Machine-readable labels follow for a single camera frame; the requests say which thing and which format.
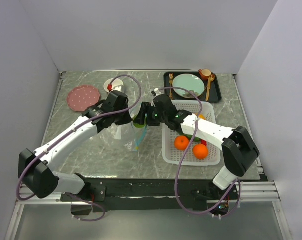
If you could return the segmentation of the green toy apple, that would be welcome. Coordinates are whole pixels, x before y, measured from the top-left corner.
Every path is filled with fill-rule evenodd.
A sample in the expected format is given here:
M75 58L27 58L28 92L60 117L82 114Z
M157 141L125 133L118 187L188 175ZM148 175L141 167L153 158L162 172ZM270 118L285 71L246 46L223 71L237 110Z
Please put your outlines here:
M144 121L142 124L140 123L137 123L136 121L133 121L132 122L132 125L137 128L137 129L142 129L146 126L146 121Z

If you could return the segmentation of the clear zip top bag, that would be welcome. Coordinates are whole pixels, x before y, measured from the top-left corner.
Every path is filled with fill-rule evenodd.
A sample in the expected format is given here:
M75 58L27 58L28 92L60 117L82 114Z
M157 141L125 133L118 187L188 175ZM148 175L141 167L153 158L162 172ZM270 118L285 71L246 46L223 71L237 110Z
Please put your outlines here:
M146 132L147 126L144 128L135 128L132 122L122 126L112 125L110 130L111 144L137 152Z

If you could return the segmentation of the orange toy tangerine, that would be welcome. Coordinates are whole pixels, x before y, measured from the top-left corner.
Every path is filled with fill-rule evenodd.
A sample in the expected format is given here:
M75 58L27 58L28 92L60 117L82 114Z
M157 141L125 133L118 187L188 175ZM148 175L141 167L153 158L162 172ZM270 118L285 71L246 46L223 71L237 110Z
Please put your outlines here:
M184 135L177 136L173 143L174 147L177 150L181 150L181 151L186 150L188 144L189 144L189 139Z
M208 156L208 148L203 144L196 144L193 149L192 153L196 159L202 160Z

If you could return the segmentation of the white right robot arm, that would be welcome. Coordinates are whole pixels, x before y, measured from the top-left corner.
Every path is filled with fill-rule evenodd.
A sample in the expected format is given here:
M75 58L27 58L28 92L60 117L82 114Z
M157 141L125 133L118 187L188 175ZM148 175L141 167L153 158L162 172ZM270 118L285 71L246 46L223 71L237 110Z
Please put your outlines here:
M179 110L169 96L155 95L152 103L141 103L135 124L159 126L165 124L170 130L184 135L195 136L219 148L223 153L224 167L218 172L210 186L210 195L221 199L227 194L227 187L236 178L245 175L259 157L259 150L246 128L223 127L200 119L187 110Z

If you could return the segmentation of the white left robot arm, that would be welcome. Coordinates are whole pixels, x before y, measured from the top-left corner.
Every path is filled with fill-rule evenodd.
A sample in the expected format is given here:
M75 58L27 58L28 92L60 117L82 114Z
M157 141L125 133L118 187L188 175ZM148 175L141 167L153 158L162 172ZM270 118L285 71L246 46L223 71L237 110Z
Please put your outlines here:
M86 200L90 188L85 179L79 174L58 173L56 169L84 141L112 124L119 126L130 122L128 97L120 91L111 91L105 100L87 108L71 126L46 145L35 151L23 150L19 154L19 183L25 184L40 199L60 191L71 193L79 201Z

